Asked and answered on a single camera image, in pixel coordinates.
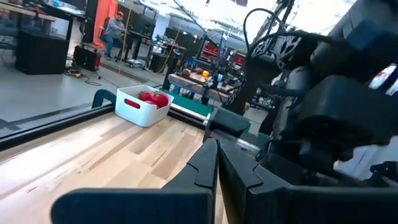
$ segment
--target shelf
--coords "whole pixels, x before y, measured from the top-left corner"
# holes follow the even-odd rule
[[[217,53],[214,53],[214,52],[210,52],[210,51],[208,51],[208,50],[205,50],[205,49],[203,49],[202,50],[202,53],[208,53],[208,54],[211,54],[211,55],[213,55],[213,56],[218,56],[218,54]]]

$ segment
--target yellow object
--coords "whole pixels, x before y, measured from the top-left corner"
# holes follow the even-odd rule
[[[75,78],[80,78],[81,77],[81,73],[79,72],[79,73],[73,73],[73,76],[75,77]]]
[[[202,75],[203,75],[203,77],[207,78],[207,77],[209,77],[209,72],[203,71]]]
[[[125,47],[126,47],[126,37],[127,37],[127,35],[128,35],[128,33],[127,33],[127,28],[129,27],[130,15],[131,15],[131,9],[129,10],[129,15],[127,16],[126,28],[125,28],[125,30],[124,30],[122,55],[120,56],[120,57],[122,57],[122,58],[123,58],[123,53],[125,53],[125,52],[124,52],[124,49],[125,49]],[[119,60],[119,71],[118,71],[118,75],[120,75],[120,67],[121,67],[121,65],[122,65],[122,58],[120,58],[120,60]]]

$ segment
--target black speaker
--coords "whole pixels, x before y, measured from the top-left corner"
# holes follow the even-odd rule
[[[153,72],[163,73],[164,71],[164,63],[167,60],[166,54],[154,53],[152,56],[152,60],[150,61],[149,70]]]
[[[20,30],[16,68],[29,75],[62,74],[69,41],[37,32]]]

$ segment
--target chair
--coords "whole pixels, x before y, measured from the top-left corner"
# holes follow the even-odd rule
[[[99,39],[101,39],[101,37],[104,35],[104,32],[105,32],[105,30],[106,30],[106,27],[108,26],[108,22],[109,22],[109,17],[107,17],[106,19],[105,19],[105,22],[104,22],[104,26],[100,26],[99,28],[101,29],[101,32],[99,33]]]

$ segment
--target orange column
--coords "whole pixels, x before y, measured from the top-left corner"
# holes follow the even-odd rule
[[[102,32],[101,26],[104,26],[105,19],[115,17],[118,10],[118,3],[115,0],[100,0],[97,5],[97,13],[94,23],[93,45],[104,47],[104,43],[100,40]]]

